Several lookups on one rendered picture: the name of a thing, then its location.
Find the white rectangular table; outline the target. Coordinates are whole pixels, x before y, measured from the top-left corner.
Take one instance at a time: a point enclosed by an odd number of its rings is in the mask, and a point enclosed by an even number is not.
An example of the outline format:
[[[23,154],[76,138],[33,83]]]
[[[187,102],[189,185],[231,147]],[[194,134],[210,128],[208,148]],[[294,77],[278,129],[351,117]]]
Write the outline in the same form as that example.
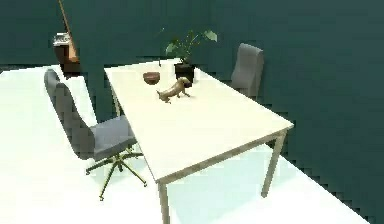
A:
[[[157,184],[162,224],[171,224],[167,185],[268,141],[275,142],[261,196],[266,197],[286,134],[293,123],[200,69],[187,96],[170,103],[157,91],[176,82],[179,60],[107,68],[105,73],[127,116]],[[155,85],[143,74],[159,72]]]

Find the golden animal figurine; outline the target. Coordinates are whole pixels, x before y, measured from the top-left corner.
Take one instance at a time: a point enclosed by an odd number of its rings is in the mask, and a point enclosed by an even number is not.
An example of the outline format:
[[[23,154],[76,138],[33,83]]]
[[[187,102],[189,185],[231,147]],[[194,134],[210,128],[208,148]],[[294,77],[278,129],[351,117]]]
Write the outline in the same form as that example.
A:
[[[189,94],[185,90],[186,84],[190,84],[189,79],[186,77],[179,77],[170,88],[164,91],[157,91],[158,98],[165,103],[170,103],[171,97],[176,96],[179,98],[181,93],[189,97]]]

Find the green house plant black pot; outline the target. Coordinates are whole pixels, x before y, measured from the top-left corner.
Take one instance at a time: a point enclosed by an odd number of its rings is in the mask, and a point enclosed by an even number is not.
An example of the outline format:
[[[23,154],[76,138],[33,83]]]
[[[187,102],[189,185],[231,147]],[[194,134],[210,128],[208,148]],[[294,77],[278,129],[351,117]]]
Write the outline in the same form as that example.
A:
[[[212,30],[205,30],[194,32],[189,30],[185,38],[174,38],[168,42],[165,48],[167,56],[175,56],[180,59],[174,65],[176,78],[185,77],[188,83],[185,84],[186,88],[193,85],[195,78],[196,65],[192,63],[192,50],[195,46],[199,45],[202,40],[217,42],[218,35]]]

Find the brown bowl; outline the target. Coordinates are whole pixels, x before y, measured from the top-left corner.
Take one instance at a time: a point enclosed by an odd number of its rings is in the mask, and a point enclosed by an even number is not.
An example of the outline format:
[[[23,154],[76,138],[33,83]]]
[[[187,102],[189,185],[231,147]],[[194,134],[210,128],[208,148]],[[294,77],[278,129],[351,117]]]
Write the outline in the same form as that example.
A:
[[[143,74],[144,82],[148,85],[155,85],[160,81],[159,72],[146,72]]]

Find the grey upholstered chair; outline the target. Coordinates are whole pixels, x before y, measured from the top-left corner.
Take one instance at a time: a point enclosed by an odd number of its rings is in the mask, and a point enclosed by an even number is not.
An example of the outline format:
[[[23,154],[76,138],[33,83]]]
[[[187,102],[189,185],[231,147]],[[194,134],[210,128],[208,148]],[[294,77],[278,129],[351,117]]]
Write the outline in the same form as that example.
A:
[[[264,66],[263,50],[241,43],[231,75],[231,86],[248,97],[257,97]]]

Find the grey swivel chair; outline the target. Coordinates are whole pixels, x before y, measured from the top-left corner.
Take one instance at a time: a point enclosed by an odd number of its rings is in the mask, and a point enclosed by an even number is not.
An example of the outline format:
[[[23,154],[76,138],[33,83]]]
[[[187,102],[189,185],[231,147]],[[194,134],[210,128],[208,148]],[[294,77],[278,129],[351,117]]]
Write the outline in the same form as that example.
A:
[[[55,70],[46,70],[44,86],[74,154],[81,160],[95,161],[85,173],[89,175],[93,170],[111,164],[99,194],[100,201],[104,200],[105,190],[115,169],[120,172],[128,169],[144,187],[147,186],[147,182],[124,162],[128,158],[142,156],[141,152],[132,150],[137,140],[125,115],[89,126],[80,116],[69,87],[60,81]]]

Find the dark brown side table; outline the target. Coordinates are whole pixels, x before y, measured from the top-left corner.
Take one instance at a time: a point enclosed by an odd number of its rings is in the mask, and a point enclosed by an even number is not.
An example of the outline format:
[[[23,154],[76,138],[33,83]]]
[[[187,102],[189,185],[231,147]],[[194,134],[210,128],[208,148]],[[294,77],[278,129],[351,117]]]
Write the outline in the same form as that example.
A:
[[[55,46],[54,52],[64,73],[78,73],[80,71],[80,63],[69,59],[69,47],[67,45]]]

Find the orange slanted wooden pole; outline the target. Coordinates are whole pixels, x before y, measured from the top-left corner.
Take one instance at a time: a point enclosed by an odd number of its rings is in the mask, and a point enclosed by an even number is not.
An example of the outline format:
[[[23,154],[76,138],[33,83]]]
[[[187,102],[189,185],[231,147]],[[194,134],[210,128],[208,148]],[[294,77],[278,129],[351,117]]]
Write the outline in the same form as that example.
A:
[[[68,19],[67,19],[65,10],[64,10],[63,2],[62,2],[62,0],[57,0],[57,1],[58,1],[59,7],[60,7],[60,10],[61,10],[61,14],[62,14],[62,17],[63,17],[66,33],[69,35],[69,48],[68,48],[69,54],[68,54],[68,59],[71,62],[78,62],[79,61],[79,57],[77,56],[77,51],[76,51],[76,48],[75,48],[75,45],[74,45],[74,42],[73,42],[72,33],[71,33],[70,26],[69,26],[69,23],[68,23]]]

